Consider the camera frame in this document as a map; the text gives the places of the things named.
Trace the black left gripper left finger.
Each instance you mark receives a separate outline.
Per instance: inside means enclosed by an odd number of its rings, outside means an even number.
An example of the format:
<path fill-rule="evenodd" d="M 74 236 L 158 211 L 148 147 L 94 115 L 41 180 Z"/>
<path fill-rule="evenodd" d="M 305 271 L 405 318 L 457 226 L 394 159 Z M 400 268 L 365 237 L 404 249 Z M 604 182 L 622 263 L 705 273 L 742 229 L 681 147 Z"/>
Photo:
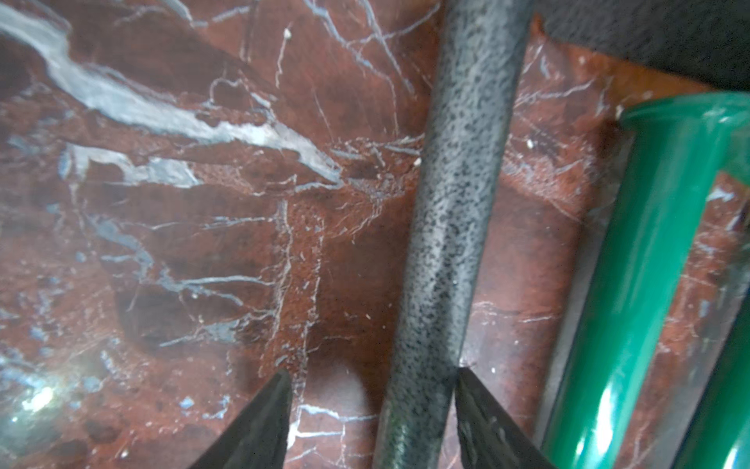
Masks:
<path fill-rule="evenodd" d="M 292 399 L 291 378 L 282 369 L 189 468 L 282 468 Z"/>

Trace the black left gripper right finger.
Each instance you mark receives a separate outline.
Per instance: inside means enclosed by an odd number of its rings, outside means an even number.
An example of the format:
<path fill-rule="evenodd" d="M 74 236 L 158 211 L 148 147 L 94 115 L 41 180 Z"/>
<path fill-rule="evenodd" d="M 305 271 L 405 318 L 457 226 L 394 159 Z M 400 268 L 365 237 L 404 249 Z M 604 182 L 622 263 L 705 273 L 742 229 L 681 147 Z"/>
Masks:
<path fill-rule="evenodd" d="M 455 406 L 465 468 L 554 468 L 468 367 L 458 371 Z"/>

